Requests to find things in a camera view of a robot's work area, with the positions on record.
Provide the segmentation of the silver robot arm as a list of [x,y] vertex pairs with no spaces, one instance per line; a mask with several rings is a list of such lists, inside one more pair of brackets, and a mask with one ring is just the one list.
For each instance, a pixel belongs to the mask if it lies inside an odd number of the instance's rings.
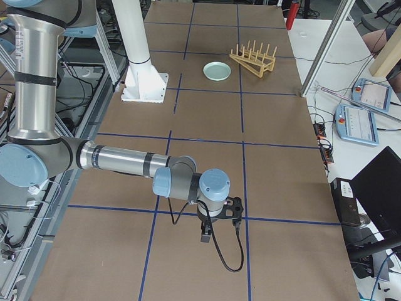
[[58,40],[96,35],[95,1],[8,1],[16,29],[16,123],[1,147],[1,176],[30,187],[71,169],[103,169],[149,177],[154,194],[197,206],[201,240],[215,240],[226,217],[230,180],[220,169],[198,173],[187,156],[170,157],[98,145],[55,130]]

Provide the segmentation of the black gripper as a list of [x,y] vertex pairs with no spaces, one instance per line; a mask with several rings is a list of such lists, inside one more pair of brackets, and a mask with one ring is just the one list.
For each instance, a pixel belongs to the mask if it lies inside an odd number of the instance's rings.
[[209,218],[197,210],[197,216],[201,220],[201,243],[209,243],[211,239],[211,224],[217,221],[217,218],[212,217],[211,221]]

